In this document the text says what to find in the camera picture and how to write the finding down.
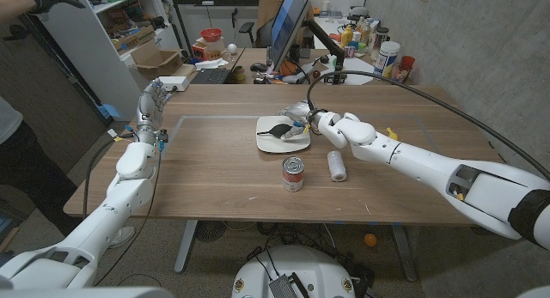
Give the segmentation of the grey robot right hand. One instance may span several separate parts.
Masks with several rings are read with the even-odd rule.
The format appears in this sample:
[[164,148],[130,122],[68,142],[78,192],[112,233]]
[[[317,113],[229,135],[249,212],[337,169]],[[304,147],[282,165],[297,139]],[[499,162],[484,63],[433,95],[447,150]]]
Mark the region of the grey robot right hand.
[[309,131],[319,136],[320,132],[316,119],[319,118],[319,113],[323,112],[323,109],[311,109],[310,104],[306,100],[301,100],[292,106],[282,109],[278,114],[288,117],[293,121],[290,130],[283,134],[282,138],[290,138]]

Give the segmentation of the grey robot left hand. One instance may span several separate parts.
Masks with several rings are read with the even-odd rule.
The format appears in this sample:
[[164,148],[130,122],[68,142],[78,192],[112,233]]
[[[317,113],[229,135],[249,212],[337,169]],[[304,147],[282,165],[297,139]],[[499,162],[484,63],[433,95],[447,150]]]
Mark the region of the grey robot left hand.
[[166,89],[159,78],[151,81],[141,93],[137,104],[137,130],[134,141],[154,145],[168,142],[168,133],[162,129],[164,106],[173,96],[175,86]]

